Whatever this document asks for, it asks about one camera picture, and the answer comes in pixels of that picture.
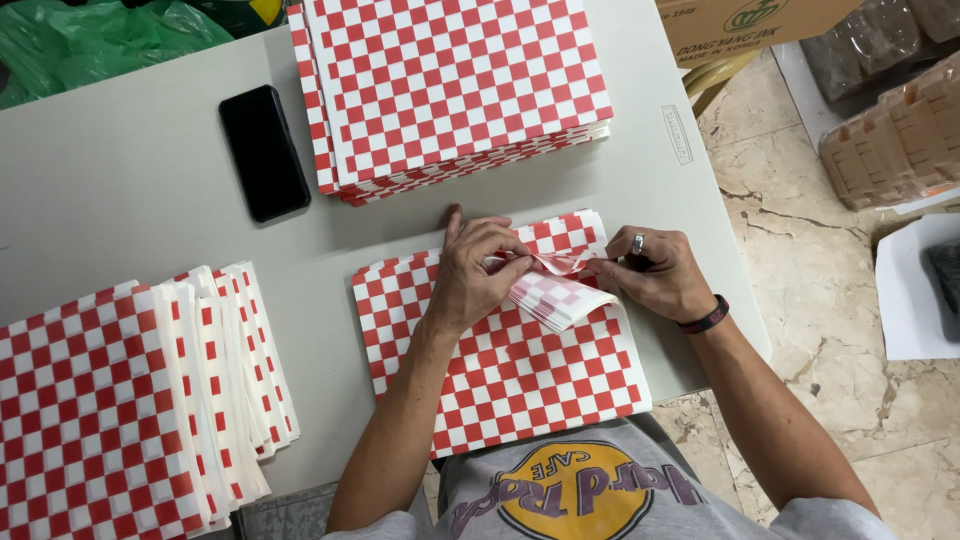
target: gray t-shirt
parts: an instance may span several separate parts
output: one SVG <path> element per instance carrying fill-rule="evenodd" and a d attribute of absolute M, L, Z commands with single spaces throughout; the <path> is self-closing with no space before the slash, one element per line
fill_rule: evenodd
<path fill-rule="evenodd" d="M 444 465 L 440 521 L 393 512 L 330 540 L 895 540 L 850 501 L 796 499 L 769 530 L 683 472 L 618 419 L 457 455 Z"/>

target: phone screen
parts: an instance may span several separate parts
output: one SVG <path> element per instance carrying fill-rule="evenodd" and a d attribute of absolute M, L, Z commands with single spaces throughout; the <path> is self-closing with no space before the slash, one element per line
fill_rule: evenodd
<path fill-rule="evenodd" d="M 297 151 L 272 86 L 224 100 L 220 117 L 253 219 L 264 222 L 310 203 Z"/>

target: person's left hand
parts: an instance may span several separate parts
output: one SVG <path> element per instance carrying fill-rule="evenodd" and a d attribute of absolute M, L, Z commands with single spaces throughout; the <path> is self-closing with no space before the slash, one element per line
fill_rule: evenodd
<path fill-rule="evenodd" d="M 440 273 L 423 314 L 426 324 L 457 338 L 502 304 L 510 287 L 534 263 L 530 248 L 507 229 L 513 222 L 509 217 L 473 219 L 461 230 L 463 215 L 455 205 L 446 226 Z M 481 263 L 498 251 L 520 257 L 490 275 Z"/>

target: black wristband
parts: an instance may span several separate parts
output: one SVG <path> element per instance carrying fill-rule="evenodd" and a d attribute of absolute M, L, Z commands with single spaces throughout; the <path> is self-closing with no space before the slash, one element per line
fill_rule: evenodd
<path fill-rule="evenodd" d="M 719 294 L 714 294 L 713 296 L 717 299 L 717 307 L 711 311 L 706 317 L 700 319 L 699 321 L 694 321 L 692 323 L 687 323 L 682 325 L 677 323 L 677 326 L 680 327 L 680 330 L 683 333 L 700 333 L 704 330 L 709 330 L 717 324 L 724 320 L 727 316 L 727 312 L 730 311 L 730 304 L 727 304 L 727 301 L 724 300 L 724 297 Z"/>

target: green logo on box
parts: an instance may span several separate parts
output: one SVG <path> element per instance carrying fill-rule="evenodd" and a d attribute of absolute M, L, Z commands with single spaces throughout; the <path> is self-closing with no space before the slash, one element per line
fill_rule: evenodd
<path fill-rule="evenodd" d="M 723 29 L 731 34 L 743 32 L 772 17 L 789 3 L 790 0 L 751 0 L 727 19 Z"/>

